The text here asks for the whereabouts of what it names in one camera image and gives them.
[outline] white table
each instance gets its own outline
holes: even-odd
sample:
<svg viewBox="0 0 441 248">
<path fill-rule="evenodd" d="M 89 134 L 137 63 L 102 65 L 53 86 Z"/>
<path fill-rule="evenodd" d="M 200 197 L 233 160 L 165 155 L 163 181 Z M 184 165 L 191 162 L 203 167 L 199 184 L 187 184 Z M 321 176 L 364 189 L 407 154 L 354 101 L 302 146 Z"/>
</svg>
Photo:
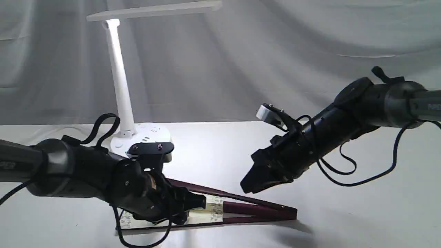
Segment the white table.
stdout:
<svg viewBox="0 0 441 248">
<path fill-rule="evenodd" d="M 173 161 L 164 166 L 165 175 L 238 194 L 242 194 L 239 182 L 252 165 L 250 154 L 280 133 L 261 122 L 166 126 L 176 149 Z M 22 140 L 38 128 L 2 126 L 0 138 Z M 347 144 L 344 151 L 359 169 L 353 177 L 338 178 L 352 182 L 388 168 L 397 132 L 380 128 Z M 64 133 L 84 137 L 72 129 L 51 136 Z M 162 247 L 441 247 L 440 137 L 441 132 L 429 124 L 407 131 L 396 170 L 363 186 L 334 185 L 314 165 L 292 184 L 251 195 L 298 208 L 298 222 L 175 231 Z M 340 169 L 350 169 L 338 151 L 326 158 Z M 14 185 L 0 183 L 0 194 Z M 123 247 L 114 236 L 111 208 L 97 199 L 52 199 L 22 191 L 0 210 L 2 247 Z M 149 244 L 152 235 L 126 239 Z"/>
</svg>

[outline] lamp base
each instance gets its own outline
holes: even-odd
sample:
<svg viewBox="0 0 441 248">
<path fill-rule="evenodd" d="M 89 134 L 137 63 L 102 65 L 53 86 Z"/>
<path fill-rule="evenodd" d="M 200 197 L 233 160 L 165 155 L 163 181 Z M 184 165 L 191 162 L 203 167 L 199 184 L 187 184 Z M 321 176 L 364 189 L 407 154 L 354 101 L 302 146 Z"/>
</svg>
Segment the lamp base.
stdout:
<svg viewBox="0 0 441 248">
<path fill-rule="evenodd" d="M 170 131 L 158 123 L 139 123 L 135 124 L 136 134 L 130 138 L 112 137 L 110 141 L 111 152 L 127 158 L 126 152 L 136 143 L 158 143 L 171 142 Z"/>
</svg>

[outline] table surface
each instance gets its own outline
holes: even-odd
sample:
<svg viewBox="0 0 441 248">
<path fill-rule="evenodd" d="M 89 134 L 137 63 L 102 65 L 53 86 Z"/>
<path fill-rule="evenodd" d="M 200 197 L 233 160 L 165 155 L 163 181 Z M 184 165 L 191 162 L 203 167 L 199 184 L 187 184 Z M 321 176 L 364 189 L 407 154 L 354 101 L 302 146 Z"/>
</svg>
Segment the table surface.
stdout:
<svg viewBox="0 0 441 248">
<path fill-rule="evenodd" d="M 280 134 L 262 122 L 165 125 L 176 147 L 173 161 L 164 166 L 167 177 L 237 194 L 243 194 L 239 182 L 252 165 L 250 154 Z M 35 143 L 63 134 L 85 137 L 71 128 L 35 136 L 41 128 L 49 127 L 1 126 L 0 138 Z M 397 133 L 380 128 L 345 145 L 344 152 L 359 168 L 352 176 L 335 178 L 353 182 L 387 169 Z M 298 221 L 175 231 L 162 247 L 441 247 L 439 137 L 441 132 L 430 124 L 406 131 L 396 170 L 363 186 L 337 186 L 313 165 L 292 184 L 250 195 L 298 208 Z M 351 169 L 336 150 L 326 158 L 341 170 Z M 1 183 L 0 195 L 15 185 Z M 111 208 L 98 199 L 44 198 L 23 190 L 1 206 L 0 218 L 2 247 L 123 247 L 114 233 Z M 126 237 L 138 245 L 156 238 Z"/>
</svg>

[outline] white cloth backdrop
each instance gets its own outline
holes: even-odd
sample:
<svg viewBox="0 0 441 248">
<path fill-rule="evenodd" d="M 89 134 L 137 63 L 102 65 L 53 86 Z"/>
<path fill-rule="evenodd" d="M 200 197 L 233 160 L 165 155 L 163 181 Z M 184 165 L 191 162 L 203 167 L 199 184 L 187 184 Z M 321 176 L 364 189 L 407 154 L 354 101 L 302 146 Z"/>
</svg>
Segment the white cloth backdrop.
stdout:
<svg viewBox="0 0 441 248">
<path fill-rule="evenodd" d="M 0 124 L 116 112 L 104 30 L 86 16 L 182 0 L 0 1 Z M 137 122 L 314 115 L 374 65 L 441 88 L 437 0 L 224 0 L 208 14 L 121 22 Z"/>
</svg>

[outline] white desk lamp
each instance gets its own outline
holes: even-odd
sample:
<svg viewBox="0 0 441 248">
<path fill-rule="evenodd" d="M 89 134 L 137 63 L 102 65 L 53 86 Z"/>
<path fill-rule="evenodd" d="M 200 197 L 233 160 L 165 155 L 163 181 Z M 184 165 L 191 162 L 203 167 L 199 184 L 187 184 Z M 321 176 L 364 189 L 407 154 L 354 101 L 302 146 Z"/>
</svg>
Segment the white desk lamp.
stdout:
<svg viewBox="0 0 441 248">
<path fill-rule="evenodd" d="M 87 21 L 102 21 L 106 30 L 107 45 L 112 66 L 113 83 L 115 86 L 118 116 L 121 118 L 120 132 L 112 137 L 110 150 L 118 155 L 126 156 L 126 151 L 135 143 L 170 142 L 168 129 L 156 123 L 135 124 L 127 87 L 126 72 L 121 54 L 118 37 L 119 19 L 182 15 L 216 11 L 222 6 L 222 1 L 210 0 L 183 4 L 168 4 L 142 8 L 130 8 L 114 11 L 103 11 L 87 16 Z"/>
</svg>

